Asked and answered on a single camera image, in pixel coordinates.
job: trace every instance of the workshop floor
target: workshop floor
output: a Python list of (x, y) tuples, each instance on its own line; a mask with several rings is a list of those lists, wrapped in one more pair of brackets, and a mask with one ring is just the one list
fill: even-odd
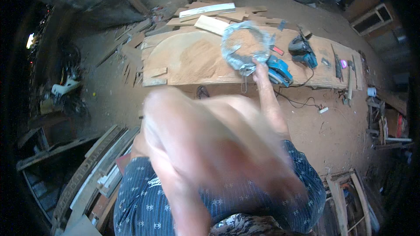
[[(185, 5), (186, 0), (142, 0), (149, 8), (165, 6), (175, 11)], [(349, 27), (348, 22), (337, 11), (312, 8), (293, 0), (233, 0), (239, 7), (265, 5), (267, 17), (278, 17), (292, 23), (302, 23), (313, 34), (334, 40), (355, 50), (362, 50), (367, 57), (371, 74), (367, 83), (386, 88), (390, 76), (366, 41)], [(140, 125), (138, 111), (152, 88), (123, 86), (121, 82), (120, 61), (113, 55), (99, 68), (95, 64), (113, 43), (114, 31), (84, 36), (76, 40), (81, 49), (82, 60), (89, 69), (83, 91), (84, 99), (90, 109), (91, 125), (87, 132), (106, 130), (112, 124), (127, 124), (129, 127)], [(186, 94), (194, 98), (197, 86), (182, 86)], [(211, 96), (238, 95), (240, 85), (212, 85), (207, 87)], [(308, 87), (283, 89), (282, 93), (292, 100), (305, 102), (314, 97), (317, 105), (330, 108), (319, 114), (316, 107), (294, 108), (284, 98), (278, 100), (287, 117), (292, 141), (296, 148), (304, 152), (311, 165), (319, 174), (348, 170), (351, 167), (364, 173), (369, 167), (379, 167), (382, 158), (388, 155), (370, 149), (371, 141), (365, 136), (368, 107), (364, 91), (353, 92), (353, 105), (350, 108), (339, 101), (336, 90), (311, 90)], [(249, 85), (246, 96), (258, 102), (256, 86)]]

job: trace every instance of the sawdust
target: sawdust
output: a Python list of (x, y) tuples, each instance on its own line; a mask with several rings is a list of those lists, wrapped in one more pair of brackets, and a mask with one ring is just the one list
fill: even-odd
[(213, 43), (201, 39), (181, 53), (183, 73), (179, 78), (194, 82), (210, 78), (216, 72), (218, 59), (220, 59), (220, 49)]
[(241, 45), (235, 53), (241, 56), (253, 56), (255, 51), (264, 50), (263, 45), (258, 42), (249, 29), (239, 29), (234, 31), (226, 40), (226, 46), (232, 48)]

